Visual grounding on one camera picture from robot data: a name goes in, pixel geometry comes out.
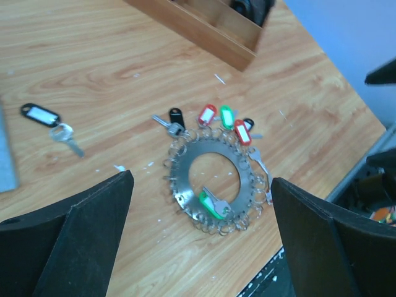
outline red key tag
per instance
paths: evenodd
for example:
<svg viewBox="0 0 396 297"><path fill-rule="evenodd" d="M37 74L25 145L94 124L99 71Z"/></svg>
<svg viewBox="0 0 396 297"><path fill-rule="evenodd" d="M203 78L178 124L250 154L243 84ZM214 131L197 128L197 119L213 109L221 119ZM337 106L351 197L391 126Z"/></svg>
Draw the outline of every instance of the red key tag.
<svg viewBox="0 0 396 297"><path fill-rule="evenodd" d="M245 123L241 119L237 119L234 123L234 127L241 144L250 145L252 143L252 137Z"/></svg>
<svg viewBox="0 0 396 297"><path fill-rule="evenodd" d="M208 126L213 121L217 113L216 106L212 104L206 104L204 109L201 111L198 117L198 123L201 126Z"/></svg>

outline silver key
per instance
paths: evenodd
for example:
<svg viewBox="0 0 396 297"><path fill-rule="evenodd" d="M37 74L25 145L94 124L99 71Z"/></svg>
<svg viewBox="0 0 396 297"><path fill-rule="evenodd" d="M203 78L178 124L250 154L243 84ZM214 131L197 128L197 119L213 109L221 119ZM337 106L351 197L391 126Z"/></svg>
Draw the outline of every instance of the silver key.
<svg viewBox="0 0 396 297"><path fill-rule="evenodd" d="M73 152L78 154L80 158L84 157L84 151L77 145L73 139L73 128L69 125L61 123L55 128L49 130L49 136L57 142L64 142L67 144Z"/></svg>
<svg viewBox="0 0 396 297"><path fill-rule="evenodd" d="M267 169L266 165L261 160L260 150L257 147L249 147L249 150L247 152L249 154L250 159L258 162L258 164L260 165L261 169L263 169L263 171L268 176L268 182L269 182L268 189L269 189L269 191L267 193L267 201L272 201L271 184L272 184L273 177L270 174L270 171Z"/></svg>
<svg viewBox="0 0 396 297"><path fill-rule="evenodd" d="M183 126L180 125L179 123L169 123L157 115L153 115L152 118L153 120L157 121L162 126L164 126L166 130L168 130L168 134L173 138L178 138L179 134L181 132L184 132Z"/></svg>
<svg viewBox="0 0 396 297"><path fill-rule="evenodd" d="M219 200L216 196L207 187L203 187L204 192L208 195L208 197L212 200L215 206L215 212L221 216L226 217L228 212L231 211L231 207L225 200Z"/></svg>

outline wood grain surface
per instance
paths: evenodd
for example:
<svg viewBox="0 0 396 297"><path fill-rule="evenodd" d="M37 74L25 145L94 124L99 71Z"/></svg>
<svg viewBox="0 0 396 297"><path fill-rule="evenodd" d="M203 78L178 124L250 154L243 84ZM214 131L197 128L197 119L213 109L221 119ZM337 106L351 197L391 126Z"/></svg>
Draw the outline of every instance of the wood grain surface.
<svg viewBox="0 0 396 297"><path fill-rule="evenodd" d="M273 175L323 198L384 131L282 2L244 73L119 0L3 0L0 26L0 94L21 181L0 194L0 220L83 191L116 174L114 165L131 170L108 296L235 296L281 246L268 205L225 238L176 214L162 180L172 139L151 115L167 118L176 106L196 127L206 103L230 105L255 120L264 138L254 145ZM85 158L21 117L28 102L61 114ZM209 155L188 174L194 188L232 199L233 170Z"/></svg>

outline green key tag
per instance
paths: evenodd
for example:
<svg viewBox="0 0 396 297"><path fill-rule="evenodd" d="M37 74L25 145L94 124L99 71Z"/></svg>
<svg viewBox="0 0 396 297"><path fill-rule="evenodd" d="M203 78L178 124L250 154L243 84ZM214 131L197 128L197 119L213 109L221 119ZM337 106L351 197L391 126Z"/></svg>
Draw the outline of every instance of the green key tag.
<svg viewBox="0 0 396 297"><path fill-rule="evenodd" d="M219 220L223 220L227 216L227 212L224 213L224 217L216 213L215 211L215 205L211 198L205 193L205 191L202 191L199 194L199 201L202 203L202 205L215 217L218 218Z"/></svg>
<svg viewBox="0 0 396 297"><path fill-rule="evenodd" d="M234 129L234 113L229 106L223 105L220 107L220 116L222 117L222 123L225 129Z"/></svg>

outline colorful object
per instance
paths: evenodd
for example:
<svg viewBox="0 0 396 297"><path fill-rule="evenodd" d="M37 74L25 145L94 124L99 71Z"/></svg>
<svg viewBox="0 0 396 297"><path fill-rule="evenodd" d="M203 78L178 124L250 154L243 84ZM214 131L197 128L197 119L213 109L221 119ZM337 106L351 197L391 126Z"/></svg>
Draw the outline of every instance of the colorful object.
<svg viewBox="0 0 396 297"><path fill-rule="evenodd" d="M380 220L378 220L378 222L390 226L396 226L396 208L392 206L386 209L382 209L382 212L384 210L386 210L385 217L382 217Z"/></svg>
<svg viewBox="0 0 396 297"><path fill-rule="evenodd" d="M241 144L250 145L252 143L252 137L250 136L250 132L247 129L244 121L237 119L234 123L234 127Z"/></svg>
<svg viewBox="0 0 396 297"><path fill-rule="evenodd" d="M225 129L234 129L234 113L229 106L223 105L220 107L220 116L222 117L222 123Z"/></svg>
<svg viewBox="0 0 396 297"><path fill-rule="evenodd" d="M213 121L213 118L215 117L216 113L217 113L216 106L214 106L212 104L206 104L204 109L199 114L198 123L201 126L210 125L210 123Z"/></svg>
<svg viewBox="0 0 396 297"><path fill-rule="evenodd" d="M215 210L215 202L206 194L205 191L202 191L199 194L199 201L202 203L202 205L215 217L218 218L219 220L223 220L228 212L227 209L224 208L222 213L217 213Z"/></svg>

